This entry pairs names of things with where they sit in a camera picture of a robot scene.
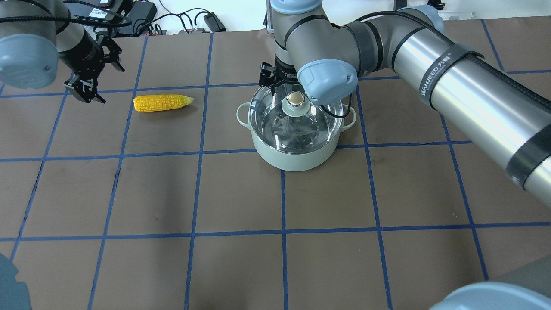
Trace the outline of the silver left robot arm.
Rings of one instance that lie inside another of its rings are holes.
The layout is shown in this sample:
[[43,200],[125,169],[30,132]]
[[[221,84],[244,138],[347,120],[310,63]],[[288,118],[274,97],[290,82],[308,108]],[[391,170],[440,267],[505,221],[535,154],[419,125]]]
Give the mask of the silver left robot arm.
[[98,94],[98,78],[106,64],[124,72],[121,47],[107,34],[91,37],[84,26],[117,28],[130,25],[81,20],[67,0],[3,0],[1,2],[0,78],[5,85],[41,89],[54,82],[59,62],[73,76],[64,87],[77,100],[105,103]]

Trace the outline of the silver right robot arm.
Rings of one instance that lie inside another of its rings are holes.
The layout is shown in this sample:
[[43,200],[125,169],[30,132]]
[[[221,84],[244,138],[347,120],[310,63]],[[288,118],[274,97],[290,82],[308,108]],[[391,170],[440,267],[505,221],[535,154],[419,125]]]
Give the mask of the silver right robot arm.
[[375,12],[336,27],[320,0],[269,0],[276,65],[260,84],[303,87],[326,107],[358,80],[390,68],[502,167],[516,185],[551,202],[550,101],[443,35],[429,5]]

